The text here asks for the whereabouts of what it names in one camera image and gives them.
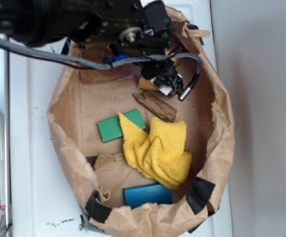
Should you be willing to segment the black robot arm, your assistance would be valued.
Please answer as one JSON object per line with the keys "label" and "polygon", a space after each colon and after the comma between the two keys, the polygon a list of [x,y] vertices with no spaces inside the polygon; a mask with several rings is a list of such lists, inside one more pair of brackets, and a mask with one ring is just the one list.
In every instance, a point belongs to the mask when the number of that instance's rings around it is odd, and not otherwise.
{"label": "black robot arm", "polygon": [[[146,6],[138,0],[0,0],[1,48],[79,69],[138,64],[143,77],[167,96],[183,94],[182,79],[165,54],[172,32],[160,0]],[[63,38],[79,46],[107,44],[113,55],[95,63],[37,51]]]}

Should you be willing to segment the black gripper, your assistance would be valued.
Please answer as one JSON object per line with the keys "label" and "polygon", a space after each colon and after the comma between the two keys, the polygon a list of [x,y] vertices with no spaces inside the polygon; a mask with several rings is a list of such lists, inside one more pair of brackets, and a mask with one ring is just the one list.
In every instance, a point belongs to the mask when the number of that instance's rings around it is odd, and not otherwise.
{"label": "black gripper", "polygon": [[113,56],[105,57],[105,64],[139,64],[143,77],[163,94],[184,97],[182,78],[165,54],[173,28],[161,0],[146,6],[138,0],[87,0],[77,15],[81,24],[70,36],[73,41],[107,44]]}

